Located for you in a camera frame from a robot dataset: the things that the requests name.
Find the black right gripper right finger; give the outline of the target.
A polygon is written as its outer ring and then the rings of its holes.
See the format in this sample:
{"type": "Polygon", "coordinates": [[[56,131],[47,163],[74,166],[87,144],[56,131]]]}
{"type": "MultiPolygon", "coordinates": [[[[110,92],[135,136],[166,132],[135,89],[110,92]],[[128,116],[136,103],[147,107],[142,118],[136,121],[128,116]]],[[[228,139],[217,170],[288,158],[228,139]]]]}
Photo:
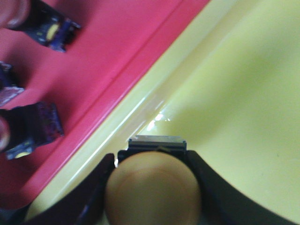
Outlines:
{"type": "Polygon", "coordinates": [[[215,172],[194,150],[186,160],[199,183],[202,211],[210,225],[294,225],[295,222],[261,206],[215,172]]]}

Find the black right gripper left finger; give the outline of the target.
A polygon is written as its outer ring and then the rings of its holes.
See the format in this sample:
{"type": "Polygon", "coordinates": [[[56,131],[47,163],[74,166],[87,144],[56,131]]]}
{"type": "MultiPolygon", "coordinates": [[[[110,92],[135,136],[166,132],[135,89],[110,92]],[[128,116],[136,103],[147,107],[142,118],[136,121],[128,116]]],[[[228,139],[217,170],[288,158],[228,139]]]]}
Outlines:
{"type": "Polygon", "coordinates": [[[68,195],[23,225],[93,225],[104,209],[106,183],[114,170],[114,155],[106,154],[68,195]]]}

